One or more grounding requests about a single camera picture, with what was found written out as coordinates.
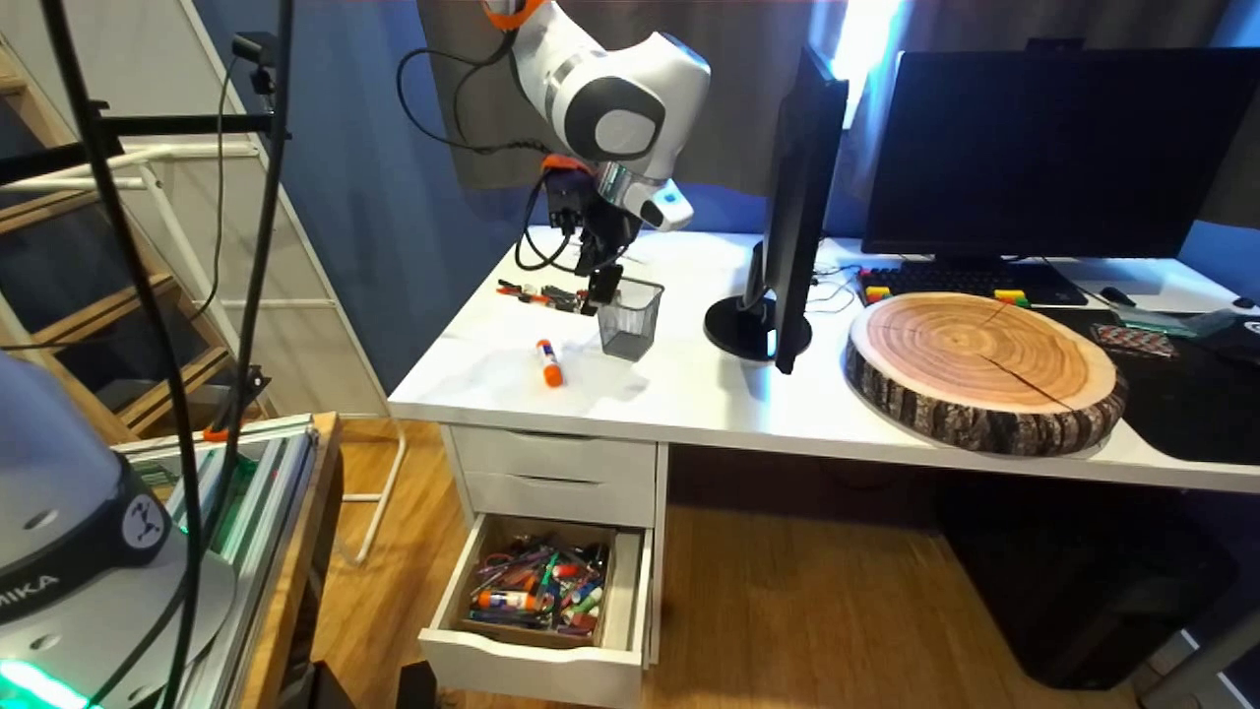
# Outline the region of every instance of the white cabinet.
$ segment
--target white cabinet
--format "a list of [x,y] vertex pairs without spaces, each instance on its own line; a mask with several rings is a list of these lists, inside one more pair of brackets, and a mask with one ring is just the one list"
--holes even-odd
[[[668,451],[477,426],[443,426],[443,447],[471,537],[421,631],[437,684],[639,705],[640,671],[657,658]],[[611,533],[602,631],[590,645],[503,644],[460,628],[467,577],[500,524]]]

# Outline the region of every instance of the black monitor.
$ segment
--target black monitor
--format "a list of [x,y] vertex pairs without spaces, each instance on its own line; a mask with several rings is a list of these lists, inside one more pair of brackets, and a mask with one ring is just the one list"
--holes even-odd
[[1260,52],[906,52],[860,251],[1175,256]]
[[815,52],[797,57],[786,97],[775,120],[775,153],[767,172],[767,233],[752,250],[738,297],[715,298],[704,335],[728,355],[767,361],[791,376],[809,343],[804,318],[836,149],[841,134],[845,82]]

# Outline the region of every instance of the gray curtain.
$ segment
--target gray curtain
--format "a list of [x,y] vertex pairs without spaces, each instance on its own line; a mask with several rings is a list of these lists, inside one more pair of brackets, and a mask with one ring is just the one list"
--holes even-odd
[[[906,7],[888,52],[1001,52],[1027,40],[1078,40],[1082,48],[1210,48],[1236,45],[1231,23],[1252,11],[1246,0],[564,0],[564,7],[607,48],[624,48],[647,33],[668,33],[713,62],[713,96],[692,142],[675,163],[675,183],[698,200],[699,229],[761,229],[773,126],[804,45],[836,48],[839,29],[859,3]],[[421,0],[421,23],[431,48],[488,57],[496,33],[471,3]],[[458,62],[431,62],[443,126]],[[825,229],[859,229],[871,183],[871,145],[883,121],[879,96],[888,73],[874,69],[860,111],[841,137],[839,183]],[[464,129],[477,142],[545,137],[544,121],[514,96],[506,62],[477,74],[460,96]],[[536,158],[458,158],[464,189],[522,189]],[[1260,178],[1260,111],[1252,107],[1231,145],[1204,218],[1260,225],[1260,200],[1246,185]]]

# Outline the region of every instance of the colorful small objects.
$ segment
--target colorful small objects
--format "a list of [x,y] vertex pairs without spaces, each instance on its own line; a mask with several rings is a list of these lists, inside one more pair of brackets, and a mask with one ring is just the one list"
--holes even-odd
[[564,371],[557,371],[557,359],[553,359],[552,338],[540,338],[540,359],[544,359],[544,381],[545,381],[552,392],[564,386]]
[[996,292],[990,292],[990,298],[996,298],[996,302],[1014,302],[1014,308],[1027,308],[1027,297],[1023,297],[1023,287],[996,287]]
[[860,287],[860,302],[879,302],[879,298],[887,298],[887,297],[892,297],[892,287],[887,287],[887,284]]
[[479,610],[514,610],[514,615],[540,615],[545,610],[545,599],[532,594],[532,592],[477,592],[471,607]]
[[506,298],[540,302],[540,308],[553,308],[553,310],[577,310],[577,314],[593,314],[598,310],[586,298],[586,292],[564,292],[553,284],[545,284],[544,292],[532,292],[527,284],[500,281],[496,292],[506,297]]
[[607,544],[500,539],[477,565],[464,619],[590,644],[602,610],[602,565]]

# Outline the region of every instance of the desk drawer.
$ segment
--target desk drawer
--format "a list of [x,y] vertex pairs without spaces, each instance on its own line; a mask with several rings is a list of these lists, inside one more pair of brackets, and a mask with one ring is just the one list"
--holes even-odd
[[653,529],[657,447],[450,431],[471,514]]
[[460,631],[467,577],[496,515],[477,515],[460,565],[421,631],[425,658],[443,691],[511,695],[572,705],[639,705],[647,671],[647,623],[653,544],[648,533],[612,533],[602,640],[593,645],[522,645]]

